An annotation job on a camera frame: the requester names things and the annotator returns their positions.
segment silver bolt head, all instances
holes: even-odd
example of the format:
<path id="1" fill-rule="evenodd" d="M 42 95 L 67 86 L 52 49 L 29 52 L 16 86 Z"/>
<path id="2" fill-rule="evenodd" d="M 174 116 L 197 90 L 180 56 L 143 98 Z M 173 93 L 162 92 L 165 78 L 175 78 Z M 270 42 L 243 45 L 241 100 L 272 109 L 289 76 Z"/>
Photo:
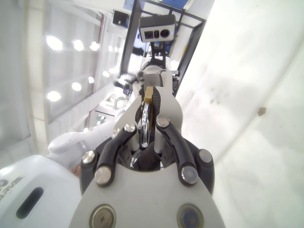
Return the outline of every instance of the silver bolt head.
<path id="1" fill-rule="evenodd" d="M 87 151 L 83 156 L 82 156 L 82 162 L 84 164 L 90 164 L 95 158 L 95 152 L 94 151 Z"/>
<path id="2" fill-rule="evenodd" d="M 161 117 L 157 119 L 157 124 L 160 127 L 165 128 L 169 125 L 169 120 L 167 118 Z"/>
<path id="3" fill-rule="evenodd" d="M 103 165 L 99 167 L 95 172 L 95 182 L 98 186 L 103 186 L 108 183 L 111 179 L 111 169 L 109 166 Z"/>
<path id="4" fill-rule="evenodd" d="M 199 151 L 199 158 L 205 162 L 205 163 L 209 163 L 212 160 L 212 155 L 210 154 L 209 151 L 206 150 L 200 150 Z"/>
<path id="5" fill-rule="evenodd" d="M 101 205 L 92 214 L 92 228 L 113 228 L 116 224 L 116 214 L 109 205 Z"/>
<path id="6" fill-rule="evenodd" d="M 179 228 L 202 228 L 202 212 L 193 204 L 183 204 L 177 212 L 177 224 Z"/>
<path id="7" fill-rule="evenodd" d="M 181 177 L 188 184 L 195 184 L 199 178 L 197 171 L 192 166 L 185 166 L 181 169 Z"/>
<path id="8" fill-rule="evenodd" d="M 134 132 L 136 130 L 136 126 L 133 123 L 130 124 L 130 125 L 126 124 L 123 129 L 124 129 L 124 131 L 131 133 L 131 132 Z"/>
<path id="9" fill-rule="evenodd" d="M 112 138 L 115 138 L 119 132 L 119 129 L 113 130 Z"/>

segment white wall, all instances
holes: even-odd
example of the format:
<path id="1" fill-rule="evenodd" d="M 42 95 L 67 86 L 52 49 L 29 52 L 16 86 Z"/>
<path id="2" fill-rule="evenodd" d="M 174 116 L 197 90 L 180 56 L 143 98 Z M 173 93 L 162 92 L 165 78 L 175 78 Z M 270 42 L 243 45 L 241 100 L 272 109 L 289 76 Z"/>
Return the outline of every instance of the white wall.
<path id="1" fill-rule="evenodd" d="M 304 44 L 286 77 L 216 165 L 214 200 L 228 227 L 303 227 Z"/>
<path id="2" fill-rule="evenodd" d="M 304 0 L 215 0 L 178 91 L 227 227 L 303 227 L 303 22 Z"/>

